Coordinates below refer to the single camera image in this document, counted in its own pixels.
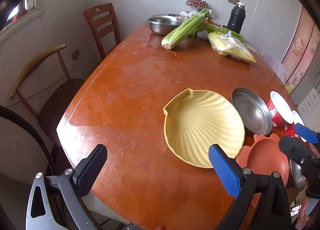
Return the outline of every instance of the smartphone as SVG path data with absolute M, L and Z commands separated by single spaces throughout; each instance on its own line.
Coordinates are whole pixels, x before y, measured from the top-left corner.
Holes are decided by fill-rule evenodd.
M 292 217 L 298 215 L 299 210 L 301 209 L 301 206 L 302 206 L 302 204 L 290 208 L 290 215 L 291 215 Z

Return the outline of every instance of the yellow plate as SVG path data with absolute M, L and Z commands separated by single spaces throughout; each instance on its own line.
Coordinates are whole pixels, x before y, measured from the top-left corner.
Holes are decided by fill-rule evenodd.
M 220 94 L 188 88 L 163 111 L 164 138 L 182 161 L 212 168 L 208 150 L 215 143 L 229 158 L 238 155 L 244 141 L 244 125 L 234 106 Z

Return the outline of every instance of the black thermos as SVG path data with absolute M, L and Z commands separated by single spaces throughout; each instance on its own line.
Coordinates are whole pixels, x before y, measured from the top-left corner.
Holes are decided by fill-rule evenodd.
M 231 11 L 230 19 L 227 28 L 240 33 L 244 19 L 245 19 L 245 5 L 238 3 Z

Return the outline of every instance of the wooden table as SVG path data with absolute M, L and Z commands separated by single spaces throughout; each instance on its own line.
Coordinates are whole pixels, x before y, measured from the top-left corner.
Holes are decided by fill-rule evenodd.
M 256 92 L 265 102 L 270 91 L 296 107 L 268 64 L 220 56 L 208 41 L 187 38 L 174 51 L 147 24 L 126 38 L 90 75 L 66 110 L 57 132 L 76 166 L 101 143 L 108 159 L 92 191 L 121 216 L 145 229 L 206 230 L 222 219 L 233 197 L 213 169 L 177 158 L 164 140 L 163 107 L 186 88 L 206 89 L 227 99 L 236 87 Z M 273 129 L 280 137 L 283 129 Z M 253 138 L 246 136 L 245 145 Z M 288 187 L 289 200 L 298 191 Z M 253 214 L 250 208 L 242 225 Z

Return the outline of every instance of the red paper cup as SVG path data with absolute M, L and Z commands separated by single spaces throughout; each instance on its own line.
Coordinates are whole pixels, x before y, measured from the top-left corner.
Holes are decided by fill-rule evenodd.
M 286 124 L 286 125 L 284 126 L 284 133 L 285 133 L 285 135 L 289 135 L 290 137 L 296 137 L 296 138 L 298 138 L 299 140 L 301 139 L 300 136 L 295 133 L 295 131 L 294 131 L 294 124 L 293 124 L 293 123 L 291 123 L 291 124 Z
M 296 111 L 292 110 L 292 115 L 293 115 L 293 123 L 294 123 L 294 124 L 299 123 L 299 124 L 301 124 L 301 125 L 304 125 L 301 117 L 299 116 L 299 114 L 298 114 Z
M 267 106 L 272 116 L 273 127 L 280 127 L 287 123 L 293 123 L 291 108 L 279 93 L 275 91 L 270 92 L 270 99 Z

